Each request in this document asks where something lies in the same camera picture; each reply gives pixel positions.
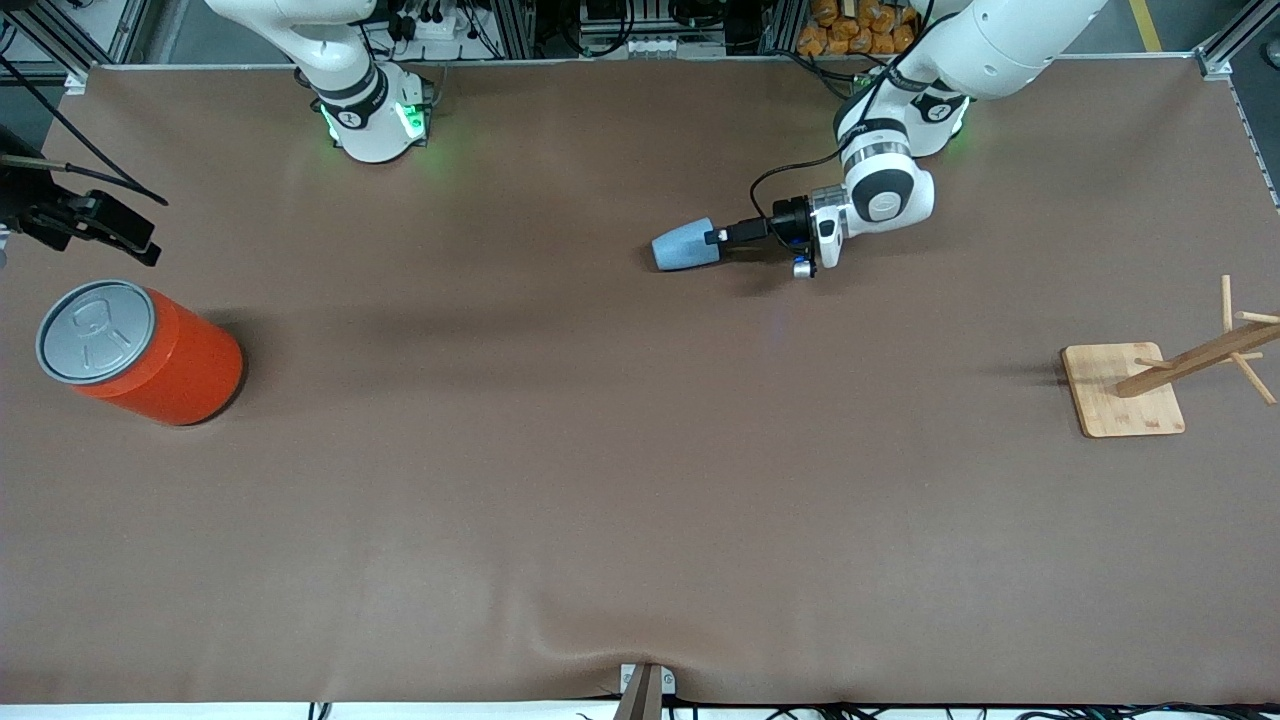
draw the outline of green led light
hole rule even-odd
[[[333,117],[329,115],[329,109],[321,105],[320,114],[324,115],[324,122],[329,126],[329,137],[332,137],[334,142],[338,142],[338,128],[333,124]]]
[[[399,115],[401,124],[410,137],[422,137],[422,110],[413,105],[396,104],[396,114]]]

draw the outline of silver lid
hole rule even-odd
[[[128,281],[95,281],[68,292],[45,315],[36,359],[49,377],[74,386],[109,380],[151,343],[156,309]]]

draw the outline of wooden mug tree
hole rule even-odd
[[[1235,327],[1235,319],[1245,323]],[[1249,352],[1280,338],[1280,313],[1231,313],[1231,275],[1222,275],[1222,334],[1165,360],[1153,342],[1073,345],[1062,364],[1075,398],[1080,429],[1093,438],[1167,436],[1187,429],[1170,383],[1206,368],[1233,364],[1267,405],[1276,398],[1249,366]]]

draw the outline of orange can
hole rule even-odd
[[[59,300],[36,337],[49,377],[168,425],[218,414],[244,357],[227,331],[128,281],[96,281]]]

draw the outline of table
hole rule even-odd
[[[10,242],[0,700],[573,697],[636,659],[698,701],[1275,700],[1280,418],[1208,370],[1184,436],[1089,441],[1057,360],[1212,336],[1221,273],[1275,305],[1280,217],[1193,61],[975,104],[933,219],[814,282],[646,256],[831,150],[788,64],[456,68],[380,167],[306,102],[177,70],[64,102],[173,205],[129,199],[155,269]],[[239,400],[174,430],[45,378],[42,313],[101,277],[228,327]]]

